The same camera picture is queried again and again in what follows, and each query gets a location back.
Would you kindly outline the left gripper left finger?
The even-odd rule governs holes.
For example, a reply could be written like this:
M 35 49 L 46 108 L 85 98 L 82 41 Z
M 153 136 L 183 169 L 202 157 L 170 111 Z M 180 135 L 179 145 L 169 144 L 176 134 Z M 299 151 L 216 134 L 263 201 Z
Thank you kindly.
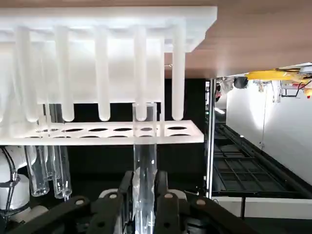
M 116 192 L 91 202 L 75 196 L 22 222 L 9 234 L 122 234 L 132 218 L 132 178 L 127 171 Z

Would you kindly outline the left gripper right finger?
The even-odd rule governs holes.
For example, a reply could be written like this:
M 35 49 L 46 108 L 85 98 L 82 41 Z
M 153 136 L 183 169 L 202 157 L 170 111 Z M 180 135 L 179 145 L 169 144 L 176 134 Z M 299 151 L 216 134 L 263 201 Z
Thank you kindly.
M 188 200 L 168 189 L 167 173 L 159 171 L 155 180 L 156 234 L 256 234 L 241 218 L 216 202 L 198 195 Z

